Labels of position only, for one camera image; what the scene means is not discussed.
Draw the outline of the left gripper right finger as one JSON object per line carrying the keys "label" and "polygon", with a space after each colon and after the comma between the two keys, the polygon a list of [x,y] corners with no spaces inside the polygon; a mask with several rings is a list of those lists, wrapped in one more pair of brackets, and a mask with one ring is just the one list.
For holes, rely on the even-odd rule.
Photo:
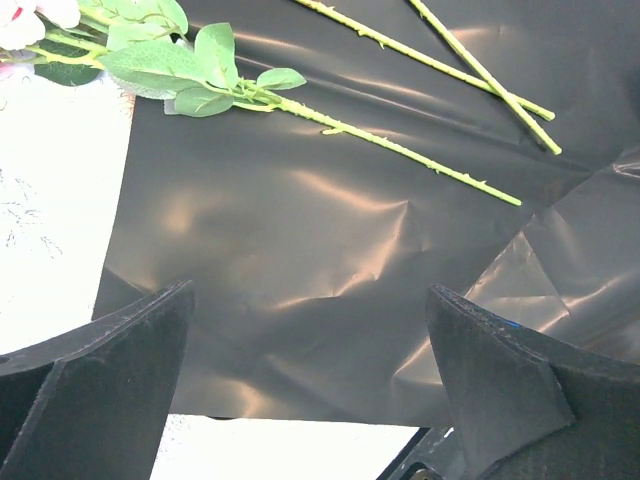
{"label": "left gripper right finger", "polygon": [[441,285],[426,324],[470,479],[636,479],[639,367]]}

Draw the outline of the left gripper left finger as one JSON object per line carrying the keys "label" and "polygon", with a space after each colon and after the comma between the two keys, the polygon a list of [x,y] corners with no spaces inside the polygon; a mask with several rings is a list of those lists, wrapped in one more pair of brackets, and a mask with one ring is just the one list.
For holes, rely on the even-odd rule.
{"label": "left gripper left finger", "polygon": [[190,281],[1,356],[1,476],[150,477],[195,310]]}

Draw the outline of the black paper cone wrapper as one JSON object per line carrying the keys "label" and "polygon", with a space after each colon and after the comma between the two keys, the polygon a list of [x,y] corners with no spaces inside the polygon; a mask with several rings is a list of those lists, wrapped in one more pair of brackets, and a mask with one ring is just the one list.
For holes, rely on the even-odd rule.
{"label": "black paper cone wrapper", "polygon": [[424,319],[444,285],[507,319],[639,359],[639,5],[432,1],[508,90],[555,113],[551,155],[498,98],[292,1],[187,1],[239,70],[521,200],[514,207],[288,113],[135,105],[96,316],[180,279],[197,308],[172,409],[442,425]]}

